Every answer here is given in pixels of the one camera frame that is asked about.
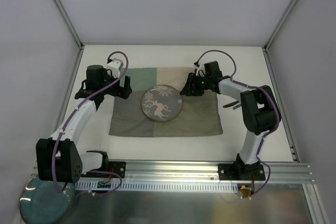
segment decorative plate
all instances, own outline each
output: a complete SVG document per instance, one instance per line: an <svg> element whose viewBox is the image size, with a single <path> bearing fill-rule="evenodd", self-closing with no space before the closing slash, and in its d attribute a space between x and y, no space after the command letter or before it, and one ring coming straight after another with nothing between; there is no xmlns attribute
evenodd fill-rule
<svg viewBox="0 0 336 224"><path fill-rule="evenodd" d="M143 113L154 121L167 122L181 112L183 100L180 93L168 85L154 86L141 99Z"/></svg>
<svg viewBox="0 0 336 224"><path fill-rule="evenodd" d="M57 183L60 188L64 183ZM75 195L73 184L68 184L63 193L55 190L52 181L32 179L20 198L20 214L25 223L55 223L69 209Z"/></svg>

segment deer pattern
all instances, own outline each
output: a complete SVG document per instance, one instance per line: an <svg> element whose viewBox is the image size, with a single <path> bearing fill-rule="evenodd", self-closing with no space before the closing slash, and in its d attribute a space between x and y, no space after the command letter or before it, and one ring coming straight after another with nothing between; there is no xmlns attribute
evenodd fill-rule
<svg viewBox="0 0 336 224"><path fill-rule="evenodd" d="M159 103L158 101L153 101L153 100L149 100L148 98L146 98L146 101L143 104L144 108L151 108L153 106L156 106L156 110L154 111L154 115L158 116L162 121L166 121L163 117L167 117L168 115L164 115L162 113L162 111L168 111L171 112L171 110L169 110L167 105L163 105L162 103Z"/></svg>

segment gray wall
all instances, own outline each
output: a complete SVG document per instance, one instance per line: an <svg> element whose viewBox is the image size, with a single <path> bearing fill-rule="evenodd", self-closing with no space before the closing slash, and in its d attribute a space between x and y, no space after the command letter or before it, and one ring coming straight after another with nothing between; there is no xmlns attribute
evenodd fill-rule
<svg viewBox="0 0 336 224"><path fill-rule="evenodd" d="M303 162L336 222L336 3L300 0L270 51Z"/></svg>
<svg viewBox="0 0 336 224"><path fill-rule="evenodd" d="M83 42L257 45L290 0L62 0Z"/></svg>
<svg viewBox="0 0 336 224"><path fill-rule="evenodd" d="M51 0L0 0L0 216L11 223L77 54Z"/></svg>

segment plate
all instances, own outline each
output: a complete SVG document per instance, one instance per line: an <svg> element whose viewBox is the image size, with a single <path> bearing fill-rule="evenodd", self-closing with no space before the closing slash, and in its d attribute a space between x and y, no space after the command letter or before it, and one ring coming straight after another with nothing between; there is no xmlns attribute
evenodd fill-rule
<svg viewBox="0 0 336 224"><path fill-rule="evenodd" d="M168 122L181 112L183 99L180 93L168 85L154 86L141 99L143 113L154 121Z"/></svg>

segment cloth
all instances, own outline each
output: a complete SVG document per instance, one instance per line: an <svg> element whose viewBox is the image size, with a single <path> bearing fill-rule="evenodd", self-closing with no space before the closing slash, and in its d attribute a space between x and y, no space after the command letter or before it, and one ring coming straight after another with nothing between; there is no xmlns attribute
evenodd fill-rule
<svg viewBox="0 0 336 224"><path fill-rule="evenodd" d="M154 122L141 109L141 98L149 88L165 84L181 91L193 68L129 69L133 92L124 100L115 98L110 135L133 137L213 136L223 133L217 95L205 91L201 97L183 98L180 114L168 122Z"/></svg>

